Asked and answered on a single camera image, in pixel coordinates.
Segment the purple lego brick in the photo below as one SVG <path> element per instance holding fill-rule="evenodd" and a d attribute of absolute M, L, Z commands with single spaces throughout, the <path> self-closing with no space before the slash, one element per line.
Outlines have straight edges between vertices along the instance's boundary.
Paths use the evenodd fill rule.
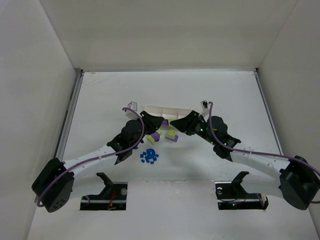
<path fill-rule="evenodd" d="M 169 121 L 167 119 L 164 119 L 161 123 L 162 126 L 169 126 Z"/>

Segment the purple oval lego piece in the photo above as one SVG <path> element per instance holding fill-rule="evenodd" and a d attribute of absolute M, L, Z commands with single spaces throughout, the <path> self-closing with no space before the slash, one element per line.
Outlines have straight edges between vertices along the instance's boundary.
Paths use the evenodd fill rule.
<path fill-rule="evenodd" d="M 160 136 L 157 132 L 152 133 L 151 136 L 155 139 L 155 142 L 156 142 L 156 143 L 157 143 L 157 142 L 160 140 L 160 138 L 161 138 L 161 136 Z"/>

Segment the green curved lego piece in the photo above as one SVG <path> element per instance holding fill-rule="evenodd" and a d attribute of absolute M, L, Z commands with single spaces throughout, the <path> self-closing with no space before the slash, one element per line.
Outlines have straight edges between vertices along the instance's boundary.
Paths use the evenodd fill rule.
<path fill-rule="evenodd" d="M 148 135 L 147 136 L 147 140 L 152 144 L 152 145 L 154 145 L 155 144 L 155 139 L 151 136 L 151 135 Z"/>

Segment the purple lego plate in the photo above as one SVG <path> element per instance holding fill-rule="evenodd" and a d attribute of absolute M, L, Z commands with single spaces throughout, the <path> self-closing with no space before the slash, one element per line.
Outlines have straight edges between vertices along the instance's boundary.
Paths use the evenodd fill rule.
<path fill-rule="evenodd" d="M 178 141 L 178 139 L 179 139 L 179 136 L 178 135 L 175 135 L 175 136 L 173 136 L 173 137 L 165 137 L 167 140 L 169 140 L 169 141 L 172 141 L 172 142 L 177 142 Z"/>

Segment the green lego brick with step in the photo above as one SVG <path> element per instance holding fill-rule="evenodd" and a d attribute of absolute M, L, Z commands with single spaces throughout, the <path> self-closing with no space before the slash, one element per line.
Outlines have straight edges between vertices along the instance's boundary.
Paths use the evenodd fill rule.
<path fill-rule="evenodd" d="M 176 131 L 170 129 L 166 134 L 165 137 L 174 137 L 176 135 Z"/>

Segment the blue arch lego piece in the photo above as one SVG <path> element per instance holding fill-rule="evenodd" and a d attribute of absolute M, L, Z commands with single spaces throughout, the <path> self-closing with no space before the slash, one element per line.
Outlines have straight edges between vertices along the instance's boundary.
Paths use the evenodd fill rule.
<path fill-rule="evenodd" d="M 145 160 L 151 160 L 154 159 L 156 157 L 156 152 L 154 149 L 152 148 L 148 148 L 146 150 L 146 156 L 145 156 Z"/>

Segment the green square lego brick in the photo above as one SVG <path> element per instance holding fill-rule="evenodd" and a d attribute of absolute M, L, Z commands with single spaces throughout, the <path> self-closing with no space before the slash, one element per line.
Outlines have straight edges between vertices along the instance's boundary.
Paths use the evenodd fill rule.
<path fill-rule="evenodd" d="M 174 121 L 174 120 L 175 120 L 174 118 L 169 118 L 168 119 L 168 124 L 171 125 L 171 122 Z"/>

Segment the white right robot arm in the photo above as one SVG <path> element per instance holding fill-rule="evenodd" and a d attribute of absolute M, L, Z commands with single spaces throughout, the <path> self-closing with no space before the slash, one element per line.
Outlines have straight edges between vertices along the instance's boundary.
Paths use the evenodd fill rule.
<path fill-rule="evenodd" d="M 170 123 L 178 131 L 198 135 L 213 145 L 221 159 L 249 166 L 272 178 L 271 181 L 249 180 L 249 172 L 239 173 L 231 182 L 238 197 L 246 193 L 269 194 L 284 199 L 299 210 L 306 210 L 320 190 L 320 179 L 315 169 L 301 156 L 256 154 L 239 139 L 228 134 L 228 126 L 219 116 L 204 119 L 192 111 L 187 116 Z"/>

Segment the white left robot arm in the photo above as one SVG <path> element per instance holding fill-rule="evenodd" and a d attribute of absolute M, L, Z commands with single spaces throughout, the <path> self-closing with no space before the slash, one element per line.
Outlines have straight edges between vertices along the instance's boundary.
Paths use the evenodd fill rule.
<path fill-rule="evenodd" d="M 65 161 L 55 157 L 48 161 L 31 185 L 37 207 L 45 208 L 49 213 L 62 208 L 72 198 L 76 180 L 88 176 L 105 159 L 115 158 L 115 165 L 124 162 L 144 142 L 143 138 L 159 130 L 165 120 L 146 111 L 137 113 L 129 107 L 122 110 L 135 118 L 129 120 L 110 142 L 81 157 Z"/>

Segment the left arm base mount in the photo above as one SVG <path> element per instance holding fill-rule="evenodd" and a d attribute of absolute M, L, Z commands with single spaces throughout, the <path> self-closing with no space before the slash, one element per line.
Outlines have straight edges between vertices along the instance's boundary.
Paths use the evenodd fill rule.
<path fill-rule="evenodd" d="M 104 188 L 98 194 L 81 197 L 81 211 L 125 211 L 127 208 L 127 182 L 113 182 L 105 173 L 96 174 L 102 179 Z"/>

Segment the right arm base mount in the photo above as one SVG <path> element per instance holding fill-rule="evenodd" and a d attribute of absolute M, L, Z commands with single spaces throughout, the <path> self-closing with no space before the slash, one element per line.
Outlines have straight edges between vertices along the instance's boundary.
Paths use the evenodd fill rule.
<path fill-rule="evenodd" d="M 216 181 L 215 194 L 220 211 L 263 210 L 269 206 L 268 197 L 261 193 L 248 193 L 241 183 L 248 171 L 241 171 L 232 181 Z"/>

